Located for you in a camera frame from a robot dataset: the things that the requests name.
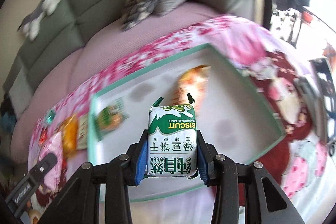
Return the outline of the grey phone stand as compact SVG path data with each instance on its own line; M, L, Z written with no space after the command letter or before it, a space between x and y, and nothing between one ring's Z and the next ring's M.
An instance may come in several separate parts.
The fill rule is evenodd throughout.
M295 79L294 84L303 97L314 123L315 133L321 143L327 147L331 157L335 155L335 139L329 137L329 115L325 109L324 100L313 80L306 77Z

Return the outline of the light grey cushion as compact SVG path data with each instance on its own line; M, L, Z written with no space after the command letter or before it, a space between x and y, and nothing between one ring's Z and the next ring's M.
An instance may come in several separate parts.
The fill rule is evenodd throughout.
M9 90L9 97L17 119L20 119L23 112L29 107L33 94L34 91L26 77L26 70L22 68Z

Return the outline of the green biscuit packet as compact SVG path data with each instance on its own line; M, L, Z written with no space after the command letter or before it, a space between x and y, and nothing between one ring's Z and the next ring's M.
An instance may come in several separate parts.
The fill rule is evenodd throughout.
M158 98L149 109L147 175L192 177L197 173L197 122L192 104L163 106Z

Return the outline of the yellow cake clear packet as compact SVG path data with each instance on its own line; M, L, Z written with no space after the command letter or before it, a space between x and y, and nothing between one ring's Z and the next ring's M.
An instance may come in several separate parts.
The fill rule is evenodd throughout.
M62 132L63 155L67 159L77 149L78 118L76 114L65 119L59 127Z

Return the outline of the red snack bag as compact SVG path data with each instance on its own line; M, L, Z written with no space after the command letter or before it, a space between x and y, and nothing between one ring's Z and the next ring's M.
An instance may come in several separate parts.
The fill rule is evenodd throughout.
M41 130L41 134L40 134L40 137L39 137L39 141L38 141L38 145L41 147L45 141L48 139L48 131L49 131L49 128L48 127L43 127L42 130Z

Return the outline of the pink cartoon print blanket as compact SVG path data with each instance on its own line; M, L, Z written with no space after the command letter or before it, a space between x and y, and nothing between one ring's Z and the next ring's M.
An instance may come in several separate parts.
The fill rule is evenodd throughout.
M37 88L24 119L33 122L27 164L39 156L43 130L52 136L73 114L87 117L93 96L121 98L127 118L90 153L67 160L70 178L85 160L103 163L126 151L147 126L150 105L169 103L179 76L208 64L210 78L197 116L205 140L231 159L260 160L280 182L306 223L322 223L335 204L335 163L319 140L294 82L309 63L258 24L221 15L178 31L117 23L58 64Z

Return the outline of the cream peach cake packet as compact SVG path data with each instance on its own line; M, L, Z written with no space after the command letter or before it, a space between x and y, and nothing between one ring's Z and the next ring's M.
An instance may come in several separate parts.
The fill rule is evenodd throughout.
M87 148L87 134L88 134L88 114L81 116L78 119L77 129L77 150L83 150Z

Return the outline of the teal black clothes pile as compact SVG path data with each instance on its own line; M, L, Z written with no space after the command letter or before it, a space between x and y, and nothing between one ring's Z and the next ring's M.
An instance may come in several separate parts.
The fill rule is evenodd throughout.
M1 102L1 129L6 134L12 134L17 122L17 117L14 112L8 93L3 96Z

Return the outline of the teal foil candy packet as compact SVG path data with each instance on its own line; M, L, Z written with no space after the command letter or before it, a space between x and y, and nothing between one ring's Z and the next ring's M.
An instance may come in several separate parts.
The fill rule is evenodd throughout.
M56 116L56 111L55 109L50 109L48 110L48 112L45 114L44 118L43 118L43 124L45 126L49 126L52 124L52 122L54 121Z

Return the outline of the grey white plush cat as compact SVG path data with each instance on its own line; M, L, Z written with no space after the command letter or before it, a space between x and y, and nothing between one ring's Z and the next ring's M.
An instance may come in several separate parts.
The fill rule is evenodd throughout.
M60 0L41 0L35 10L24 17L17 31L33 42L40 31L41 21L45 16L50 16L56 10Z

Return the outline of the orange swiss roll packet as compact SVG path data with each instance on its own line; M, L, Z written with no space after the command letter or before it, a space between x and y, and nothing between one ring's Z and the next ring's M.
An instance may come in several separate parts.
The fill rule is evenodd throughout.
M187 94L190 93L195 100L193 103L195 114L200 114L202 103L206 97L210 69L209 65L199 65L180 75L175 84L170 104L183 105L189 103Z

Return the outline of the grey green sofa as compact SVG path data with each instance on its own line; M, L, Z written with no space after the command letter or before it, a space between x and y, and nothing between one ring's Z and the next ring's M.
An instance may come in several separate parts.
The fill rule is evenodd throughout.
M186 2L209 6L221 14L253 19L254 0ZM54 13L41 21L37 38L33 42L26 39L20 47L3 84L5 93L9 94L22 68L26 70L29 85L35 92L46 75L66 57L85 47L104 27L116 20L121 23L122 8L123 0L60 0Z

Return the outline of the clear steamed cake packet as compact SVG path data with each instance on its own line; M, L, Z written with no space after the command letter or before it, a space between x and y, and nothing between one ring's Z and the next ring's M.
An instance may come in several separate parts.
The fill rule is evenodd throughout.
M57 132L42 146L36 172L38 181L51 192L58 190L63 161L62 133Z

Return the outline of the pink sofa seat cover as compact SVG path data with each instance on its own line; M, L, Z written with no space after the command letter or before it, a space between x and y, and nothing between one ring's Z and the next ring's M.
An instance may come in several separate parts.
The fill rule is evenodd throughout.
M121 29L119 20L104 27L39 84L29 107L15 125L11 158L19 164L27 162L30 139L38 119L97 72L161 36L218 15L219 12L209 6L186 2L165 16L149 16L128 31Z

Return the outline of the green cow cracker packet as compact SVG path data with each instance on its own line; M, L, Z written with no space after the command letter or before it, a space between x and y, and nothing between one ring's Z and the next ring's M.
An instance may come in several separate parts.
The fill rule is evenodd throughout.
M117 98L93 117L94 128L96 129L99 141L108 133L119 128L120 125L129 118L125 111L122 98Z

